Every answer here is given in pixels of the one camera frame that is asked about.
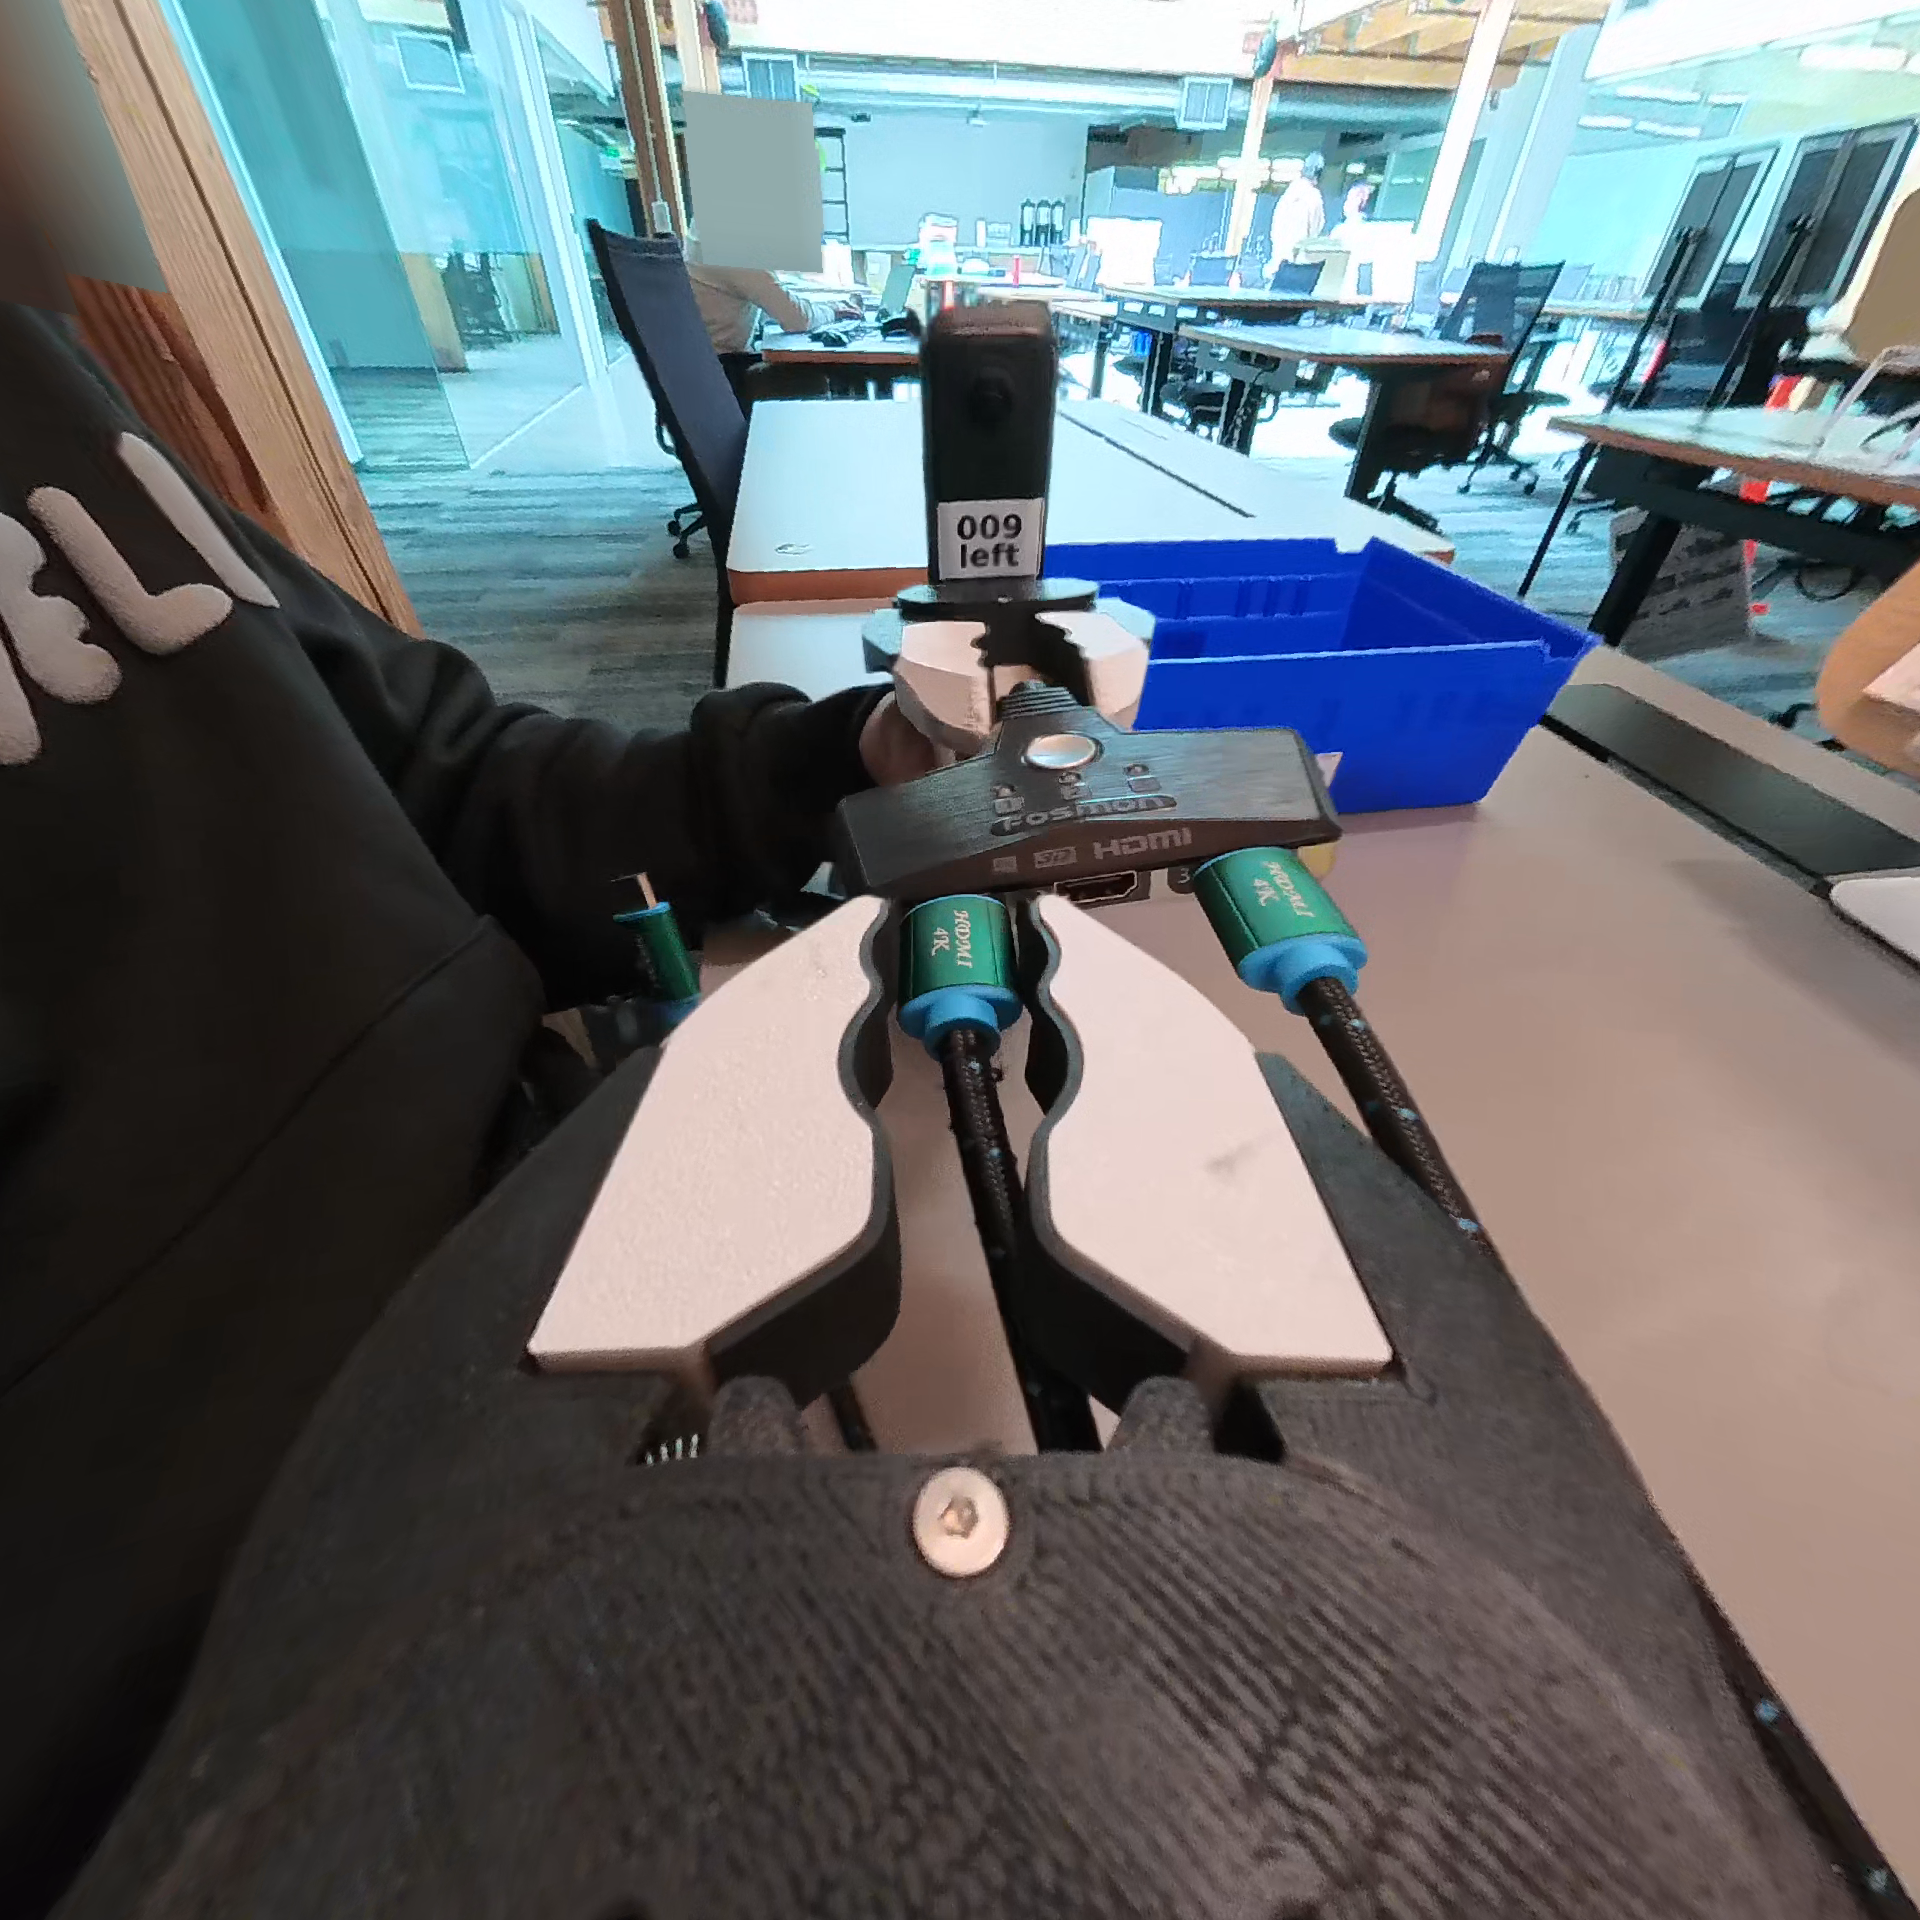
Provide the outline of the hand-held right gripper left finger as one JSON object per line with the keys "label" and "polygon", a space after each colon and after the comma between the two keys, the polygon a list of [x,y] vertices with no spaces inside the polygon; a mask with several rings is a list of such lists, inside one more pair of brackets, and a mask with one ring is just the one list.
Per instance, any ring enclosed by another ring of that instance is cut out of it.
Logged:
{"label": "hand-held right gripper left finger", "polygon": [[844,1385],[898,1315],[897,909],[861,895],[663,1045],[531,1328],[541,1371],[648,1371],[708,1397]]}

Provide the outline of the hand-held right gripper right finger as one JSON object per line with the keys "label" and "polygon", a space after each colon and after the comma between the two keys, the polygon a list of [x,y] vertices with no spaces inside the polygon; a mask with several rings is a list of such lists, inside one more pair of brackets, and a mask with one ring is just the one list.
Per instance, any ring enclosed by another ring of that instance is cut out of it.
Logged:
{"label": "hand-held right gripper right finger", "polygon": [[1255,1045],[1095,911],[1025,903],[1033,1344],[1095,1404],[1381,1380],[1395,1348]]}

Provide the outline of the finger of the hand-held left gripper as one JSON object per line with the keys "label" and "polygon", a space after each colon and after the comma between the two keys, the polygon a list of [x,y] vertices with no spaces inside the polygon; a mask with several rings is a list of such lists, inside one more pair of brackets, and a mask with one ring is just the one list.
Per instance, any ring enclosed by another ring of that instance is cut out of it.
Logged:
{"label": "finger of the hand-held left gripper", "polygon": [[995,666],[983,616],[928,616],[898,627],[893,663],[897,705],[931,747],[931,768],[967,760],[990,746]]}
{"label": "finger of the hand-held left gripper", "polygon": [[1132,604],[1092,604],[1068,614],[1073,654],[1069,688],[1080,705],[1117,730],[1132,730],[1144,694],[1156,616]]}

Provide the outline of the black hdmi switch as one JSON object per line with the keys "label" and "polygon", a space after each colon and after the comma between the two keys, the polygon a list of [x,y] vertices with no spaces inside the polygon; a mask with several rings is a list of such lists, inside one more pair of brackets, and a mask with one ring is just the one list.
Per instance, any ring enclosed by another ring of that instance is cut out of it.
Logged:
{"label": "black hdmi switch", "polygon": [[1234,851],[1341,837],[1326,779],[1289,730],[1130,731],[1082,705],[1022,705],[985,752],[848,798],[829,876],[844,895],[1068,892],[1132,898],[1144,876]]}

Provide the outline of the person's left forearm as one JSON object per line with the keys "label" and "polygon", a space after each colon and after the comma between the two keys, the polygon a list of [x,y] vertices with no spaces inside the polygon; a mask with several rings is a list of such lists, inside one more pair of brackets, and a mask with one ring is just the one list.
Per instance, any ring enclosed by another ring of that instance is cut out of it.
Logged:
{"label": "person's left forearm", "polygon": [[782,683],[708,694],[679,731],[501,702],[475,659],[340,595],[293,625],[434,862],[535,966],[547,1010],[627,977],[609,883],[649,873],[685,932],[804,889],[841,801],[875,789],[856,740],[887,697]]}

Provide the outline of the white desk orange edge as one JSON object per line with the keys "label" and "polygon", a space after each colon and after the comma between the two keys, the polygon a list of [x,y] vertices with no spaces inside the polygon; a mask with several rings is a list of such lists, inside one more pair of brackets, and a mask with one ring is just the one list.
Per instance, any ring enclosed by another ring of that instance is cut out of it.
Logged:
{"label": "white desk orange edge", "polygon": [[[1455,543],[1105,402],[1054,422],[1046,543],[1388,543],[1451,565]],[[887,402],[764,402],[730,539],[739,604],[887,601],[926,579],[922,417]]]}

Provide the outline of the grey desk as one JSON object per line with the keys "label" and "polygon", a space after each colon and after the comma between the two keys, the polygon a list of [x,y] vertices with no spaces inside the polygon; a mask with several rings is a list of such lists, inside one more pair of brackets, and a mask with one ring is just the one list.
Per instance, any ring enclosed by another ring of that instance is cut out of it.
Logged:
{"label": "grey desk", "polygon": [[1351,816],[1363,1009],[1508,1271],[1916,1903],[1916,969],[1536,730]]}

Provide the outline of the person's left hand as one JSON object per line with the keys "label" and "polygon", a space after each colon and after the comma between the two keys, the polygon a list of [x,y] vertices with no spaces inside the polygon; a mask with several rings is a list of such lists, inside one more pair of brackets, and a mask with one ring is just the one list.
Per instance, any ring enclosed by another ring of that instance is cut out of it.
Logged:
{"label": "person's left hand", "polygon": [[928,740],[898,699],[887,694],[862,720],[856,752],[875,789],[922,782],[958,760],[954,747]]}

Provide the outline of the wooden table black legs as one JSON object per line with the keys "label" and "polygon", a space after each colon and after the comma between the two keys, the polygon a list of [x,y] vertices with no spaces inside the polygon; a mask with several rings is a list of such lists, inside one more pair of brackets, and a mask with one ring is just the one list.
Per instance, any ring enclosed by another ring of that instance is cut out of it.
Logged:
{"label": "wooden table black legs", "polygon": [[[1889,583],[1916,562],[1916,422],[1866,414],[1765,408],[1616,410],[1550,420],[1595,450],[1595,492],[1642,509],[1588,629],[1618,646],[1684,530],[1760,543],[1790,557],[1840,565]],[[1714,485],[1765,481],[1852,507],[1852,519],[1793,511]]]}
{"label": "wooden table black legs", "polygon": [[870,325],[772,330],[754,341],[754,402],[887,402],[918,384],[918,341]]}
{"label": "wooden table black legs", "polygon": [[1397,479],[1428,470],[1464,466],[1508,392],[1513,350],[1497,334],[1484,341],[1445,341],[1416,330],[1363,325],[1200,325],[1178,334],[1196,349],[1225,353],[1234,392],[1284,368],[1333,368],[1368,381],[1368,403],[1348,438],[1347,498],[1395,511],[1433,533],[1437,522],[1397,497]]}

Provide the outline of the blue storage bin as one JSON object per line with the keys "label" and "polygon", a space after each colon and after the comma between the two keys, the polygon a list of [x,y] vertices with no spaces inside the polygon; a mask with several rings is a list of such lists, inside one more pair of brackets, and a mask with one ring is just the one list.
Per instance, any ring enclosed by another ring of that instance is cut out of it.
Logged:
{"label": "blue storage bin", "polygon": [[1339,810],[1478,803],[1598,638],[1388,543],[1056,543],[1153,614],[1140,731],[1289,730]]}

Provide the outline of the black office chair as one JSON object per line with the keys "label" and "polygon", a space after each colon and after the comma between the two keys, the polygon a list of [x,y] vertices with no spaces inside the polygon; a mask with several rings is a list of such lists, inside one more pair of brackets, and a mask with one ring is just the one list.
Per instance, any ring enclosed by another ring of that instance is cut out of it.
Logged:
{"label": "black office chair", "polygon": [[632,350],[657,420],[704,509],[714,565],[730,565],[731,516],[750,460],[750,414],[698,315],[676,241],[632,241],[586,221],[618,328]]}
{"label": "black office chair", "polygon": [[1536,488],[1534,460],[1513,455],[1513,441],[1536,396],[1522,377],[1522,350],[1561,276],[1561,262],[1478,262],[1437,328],[1442,341],[1497,349],[1502,384],[1493,363],[1432,368],[1395,402],[1391,460],[1381,498],[1397,479],[1428,470],[1466,466],[1462,492],[1469,492],[1484,466],[1511,466]]}

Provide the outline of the person's torso black hoodie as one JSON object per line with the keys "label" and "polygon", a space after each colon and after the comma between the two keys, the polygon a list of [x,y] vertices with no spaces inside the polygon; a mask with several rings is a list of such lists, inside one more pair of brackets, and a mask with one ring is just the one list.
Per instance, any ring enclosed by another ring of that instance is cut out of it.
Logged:
{"label": "person's torso black hoodie", "polygon": [[573,1104],[303,654],[330,595],[3,305],[3,1918],[104,1842],[361,1335]]}

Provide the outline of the cardboard box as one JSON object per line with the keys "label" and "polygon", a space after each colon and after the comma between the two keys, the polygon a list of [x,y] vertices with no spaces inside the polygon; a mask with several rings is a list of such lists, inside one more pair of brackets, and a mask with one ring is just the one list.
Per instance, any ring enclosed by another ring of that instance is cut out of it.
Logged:
{"label": "cardboard box", "polygon": [[1736,649],[1752,638],[1745,543],[1682,526],[1618,646],[1647,663]]}

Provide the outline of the clear acrylic stand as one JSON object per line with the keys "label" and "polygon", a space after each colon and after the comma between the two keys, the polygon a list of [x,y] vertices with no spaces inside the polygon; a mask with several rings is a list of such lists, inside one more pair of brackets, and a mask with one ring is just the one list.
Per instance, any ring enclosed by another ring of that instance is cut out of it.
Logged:
{"label": "clear acrylic stand", "polygon": [[1810,460],[1916,470],[1916,349],[1880,350],[1826,410],[1800,417]]}

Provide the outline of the wooden door frame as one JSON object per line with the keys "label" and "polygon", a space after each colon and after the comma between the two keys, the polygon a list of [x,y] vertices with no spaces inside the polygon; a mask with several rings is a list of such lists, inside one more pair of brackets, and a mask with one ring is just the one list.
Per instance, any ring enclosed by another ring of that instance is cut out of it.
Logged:
{"label": "wooden door frame", "polygon": [[232,511],[420,638],[288,294],[161,4],[62,4],[165,291],[79,279],[81,338]]}

